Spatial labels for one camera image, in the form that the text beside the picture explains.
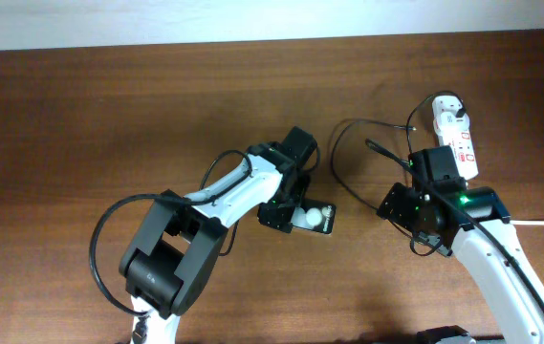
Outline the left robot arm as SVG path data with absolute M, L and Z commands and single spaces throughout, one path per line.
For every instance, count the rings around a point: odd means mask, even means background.
M 262 225 L 289 233 L 310 183 L 305 164 L 319 149 L 299 127 L 280 142 L 244 151 L 240 164 L 216 183 L 180 197 L 156 197 L 120 259 L 136 315 L 134 343 L 175 337 L 183 315 L 201 295 L 231 226 L 251 209 Z

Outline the black smartphone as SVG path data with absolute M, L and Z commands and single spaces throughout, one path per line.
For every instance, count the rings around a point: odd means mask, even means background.
M 297 206 L 291 219 L 294 227 L 314 233 L 331 235 L 337 207 L 334 204 L 304 199 Z

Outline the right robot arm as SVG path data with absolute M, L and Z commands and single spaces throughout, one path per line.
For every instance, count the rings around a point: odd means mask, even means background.
M 511 215 L 490 187 L 469 188 L 447 146 L 402 160 L 368 147 L 412 178 L 395 183 L 377 214 L 410 234 L 410 244 L 456 258 L 484 296 L 508 343 L 544 343 L 544 286 L 517 237 Z

